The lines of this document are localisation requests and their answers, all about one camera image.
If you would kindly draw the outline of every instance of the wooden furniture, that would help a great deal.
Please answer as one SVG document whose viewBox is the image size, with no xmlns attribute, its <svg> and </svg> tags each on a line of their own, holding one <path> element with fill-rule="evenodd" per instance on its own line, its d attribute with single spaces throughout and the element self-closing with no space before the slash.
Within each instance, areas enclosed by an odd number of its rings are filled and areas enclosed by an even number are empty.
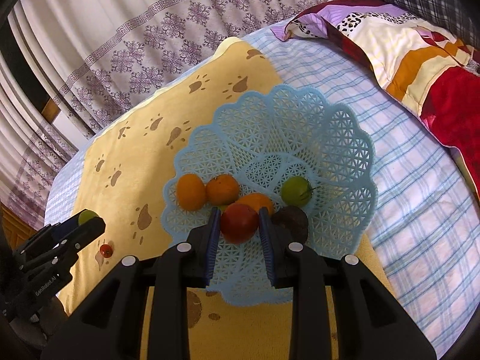
<svg viewBox="0 0 480 360">
<path fill-rule="evenodd" d="M 45 107 L 42 110 L 42 116 L 45 118 L 45 120 L 52 124 L 57 115 L 60 113 L 60 108 L 58 105 L 55 104 L 55 102 L 50 98 L 47 102 Z"/>
<path fill-rule="evenodd" d="M 0 205 L 3 214 L 3 231 L 10 247 L 15 250 L 35 234 L 35 230 L 16 216 L 3 203 L 0 203 Z"/>
</svg>

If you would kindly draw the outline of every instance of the green tomato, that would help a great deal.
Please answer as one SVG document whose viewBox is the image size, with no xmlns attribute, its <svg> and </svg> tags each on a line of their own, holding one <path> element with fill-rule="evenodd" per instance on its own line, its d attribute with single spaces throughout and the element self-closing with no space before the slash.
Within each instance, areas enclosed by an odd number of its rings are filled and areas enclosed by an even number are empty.
<svg viewBox="0 0 480 360">
<path fill-rule="evenodd" d="M 85 222 L 88 222 L 90 219 L 95 218 L 98 214 L 92 210 L 85 210 L 80 212 L 78 216 L 78 226 L 83 225 Z"/>
<path fill-rule="evenodd" d="M 289 178 L 282 185 L 280 195 L 285 204 L 289 206 L 303 207 L 311 199 L 311 185 L 302 176 Z"/>
</svg>

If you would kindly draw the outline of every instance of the yellow towel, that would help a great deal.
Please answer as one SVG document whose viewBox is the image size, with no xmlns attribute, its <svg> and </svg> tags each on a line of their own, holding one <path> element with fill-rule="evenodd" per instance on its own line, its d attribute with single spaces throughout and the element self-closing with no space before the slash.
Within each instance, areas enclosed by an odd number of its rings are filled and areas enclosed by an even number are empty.
<svg viewBox="0 0 480 360">
<path fill-rule="evenodd" d="M 157 91 L 95 140 L 85 157 L 73 213 L 84 208 L 96 211 L 104 218 L 106 230 L 79 253 L 71 269 L 73 281 L 59 296 L 68 313 L 123 256 L 133 254 L 143 260 L 159 256 L 168 247 L 171 237 L 159 219 L 165 207 L 162 188 L 174 177 L 174 156 L 187 145 L 191 131 L 211 123 L 217 107 L 235 102 L 243 92 L 268 93 L 281 82 L 258 50 L 229 38 L 209 63 Z M 110 259 L 100 255 L 102 243 L 112 245 Z M 366 236 L 358 256 L 391 290 Z M 234 307 L 217 293 L 189 289 L 187 295 L 193 360 L 288 358 L 291 303 Z M 146 358 L 147 330 L 142 358 Z"/>
</svg>

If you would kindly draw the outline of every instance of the small red cherry tomato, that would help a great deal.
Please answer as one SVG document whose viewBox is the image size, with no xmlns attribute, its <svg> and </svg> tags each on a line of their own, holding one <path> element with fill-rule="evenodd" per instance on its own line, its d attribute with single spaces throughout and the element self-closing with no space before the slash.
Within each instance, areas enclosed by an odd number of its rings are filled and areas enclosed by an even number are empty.
<svg viewBox="0 0 480 360">
<path fill-rule="evenodd" d="M 109 244 L 103 244 L 102 246 L 100 246 L 100 254 L 106 259 L 109 259 L 110 257 L 112 257 L 113 249 Z"/>
</svg>

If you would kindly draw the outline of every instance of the lace-patterned basket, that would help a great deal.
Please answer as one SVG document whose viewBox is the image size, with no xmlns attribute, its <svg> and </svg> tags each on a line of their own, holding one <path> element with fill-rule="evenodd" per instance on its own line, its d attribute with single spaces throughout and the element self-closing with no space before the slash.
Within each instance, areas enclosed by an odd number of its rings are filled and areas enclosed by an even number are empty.
<svg viewBox="0 0 480 360">
<path fill-rule="evenodd" d="M 185 173 L 195 173 L 205 183 L 219 174 L 232 174 L 241 195 L 261 192 L 274 202 L 275 210 L 284 206 L 282 184 L 300 175 L 316 187 L 302 208 L 310 224 L 307 245 L 339 259 L 356 251 L 375 211 L 373 160 L 374 145 L 349 107 L 330 105 L 312 88 L 278 85 L 268 95 L 247 92 L 235 104 L 217 109 L 213 123 L 197 127 L 189 145 L 176 155 L 176 176 L 163 190 L 162 226 L 174 245 L 208 219 L 209 204 L 196 212 L 177 205 L 175 188 Z M 209 290 L 221 292 L 234 305 L 292 298 L 291 290 L 270 286 L 258 232 L 241 245 L 220 237 Z"/>
</svg>

